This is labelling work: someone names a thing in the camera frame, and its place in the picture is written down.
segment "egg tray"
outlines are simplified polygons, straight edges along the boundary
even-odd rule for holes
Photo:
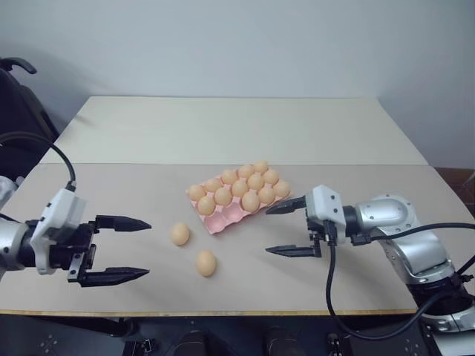
[[[220,182],[223,184],[223,187],[228,189],[229,191],[231,191],[231,186],[232,185],[231,184],[225,184],[223,182],[223,180],[221,179],[221,175],[216,176],[214,178],[220,180]],[[247,179],[243,178],[243,177],[238,177],[238,179],[243,180],[244,182],[247,181]],[[273,187],[275,184],[265,183],[264,187]],[[204,189],[204,182],[201,183],[200,185]],[[251,189],[251,188],[249,189],[249,191],[254,191],[256,194],[259,192],[259,190]],[[211,197],[214,200],[214,193],[213,192],[207,191],[206,195],[208,197]],[[274,201],[270,202],[268,204],[264,204],[264,203],[261,202],[260,205],[259,205],[259,208],[257,208],[252,213],[244,210],[241,207],[241,204],[240,204],[241,198],[240,197],[234,197],[233,196],[231,202],[227,206],[216,204],[216,208],[214,209],[213,214],[211,214],[211,215],[202,215],[202,214],[200,214],[198,212],[198,208],[197,208],[198,202],[195,202],[193,200],[190,200],[190,202],[193,205],[193,208],[195,209],[197,214],[200,216],[200,219],[201,219],[201,221],[203,221],[203,224],[206,227],[206,229],[208,230],[208,232],[210,234],[216,234],[217,232],[221,232],[222,230],[224,230],[226,228],[226,226],[229,226],[229,225],[234,224],[234,223],[238,223],[244,217],[247,217],[248,215],[256,214],[262,208],[271,206],[272,204],[275,204],[276,202],[278,202],[280,200],[286,199],[288,196],[290,196],[290,193],[287,194],[286,197],[275,196]]]

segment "wooden table edge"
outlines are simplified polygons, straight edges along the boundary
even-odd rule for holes
[[[415,309],[337,310],[338,315],[413,314]],[[0,309],[0,314],[51,317],[265,317],[328,316],[327,310],[250,310],[250,311],[37,311]]]

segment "egg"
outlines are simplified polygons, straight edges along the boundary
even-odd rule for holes
[[[210,250],[201,251],[196,259],[196,269],[203,277],[209,277],[216,271],[216,257]]]
[[[233,169],[226,169],[222,174],[221,174],[221,180],[223,181],[224,184],[232,184],[235,181],[238,180],[238,175],[236,174],[236,171]]]
[[[214,201],[216,204],[227,206],[232,200],[231,192],[226,188],[219,188],[214,193]]]
[[[264,179],[259,173],[254,173],[247,179],[247,185],[250,189],[255,189],[258,191],[264,187]]]
[[[201,215],[211,215],[213,214],[214,208],[216,207],[213,198],[205,196],[198,201],[198,212]]]
[[[279,173],[275,169],[269,168],[262,177],[264,182],[274,185],[279,180]]]
[[[259,196],[259,200],[263,204],[270,204],[275,199],[274,189],[270,187],[264,187],[261,190],[259,190],[258,196]]]
[[[241,178],[249,178],[254,173],[254,167],[251,165],[242,165],[237,171],[237,175]]]
[[[290,184],[280,180],[276,185],[274,185],[274,193],[278,197],[286,197],[290,194]]]
[[[242,197],[247,191],[249,191],[249,187],[243,180],[237,180],[231,187],[231,194],[234,197]]]
[[[257,161],[255,164],[254,164],[254,169],[256,172],[259,172],[259,173],[264,173],[265,171],[267,171],[267,169],[269,168],[268,164],[267,164],[267,161]]]
[[[194,202],[197,202],[206,195],[204,188],[201,185],[194,184],[188,190],[188,196]]]
[[[240,204],[245,211],[253,213],[259,208],[261,202],[259,201],[258,195],[254,191],[248,191],[241,198]]]
[[[223,185],[221,184],[220,180],[219,179],[216,179],[216,178],[211,178],[211,179],[208,179],[206,182],[205,182],[205,189],[207,191],[211,191],[212,193],[214,193],[215,191],[217,191],[219,188],[221,188]]]
[[[177,245],[185,245],[190,238],[190,229],[184,222],[179,222],[173,228],[171,228],[171,241]]]

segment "table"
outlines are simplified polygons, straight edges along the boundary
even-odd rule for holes
[[[123,214],[147,221],[152,230],[101,231],[94,268],[134,266],[150,274],[120,286],[81,289],[67,283],[65,271],[39,276],[36,270],[8,272],[0,283],[3,313],[163,316],[327,314],[324,285],[328,250],[323,257],[289,259],[264,251],[295,243],[308,245],[302,211],[285,216],[260,212],[210,236],[191,208],[184,190],[219,174],[228,165],[76,164],[77,194],[89,201],[84,221],[96,214]],[[422,223],[473,222],[462,202],[427,165],[282,165],[295,196],[325,184],[340,192],[344,204],[379,194],[408,198]],[[64,165],[36,167],[4,213],[18,220],[37,218],[68,178]],[[182,248],[168,232],[186,222],[192,238]],[[472,231],[439,230],[451,259],[460,267],[475,251]],[[198,251],[209,248],[218,268],[210,278],[194,269]],[[342,314],[411,312],[412,298],[377,243],[338,247],[333,304]],[[467,285],[471,293],[474,284]]]
[[[75,163],[427,164],[374,98],[92,96],[56,143]]]

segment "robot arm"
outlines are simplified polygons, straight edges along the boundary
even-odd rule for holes
[[[297,208],[306,209],[313,246],[284,245],[267,251],[287,257],[321,257],[320,241],[330,241],[332,228],[338,244],[349,237],[353,245],[364,245],[375,234],[383,233],[388,239],[378,241],[418,306],[438,292],[454,292],[454,297],[441,299],[430,307],[423,314],[424,322],[440,332],[475,330],[474,296],[463,286],[469,276],[456,273],[437,236],[432,231],[420,231],[390,238],[420,225],[409,201],[387,194],[355,206],[343,206],[338,193],[320,185],[303,197],[274,205],[266,213],[286,214]]]
[[[83,199],[63,188],[46,205],[39,220],[20,223],[0,218],[0,279],[6,271],[25,267],[36,267],[40,274],[64,269],[68,282],[78,282],[82,287],[112,286],[147,274],[146,269],[129,267],[87,271],[96,252],[92,238],[101,228],[138,231],[151,226],[129,217],[105,215],[81,223],[84,207]]]

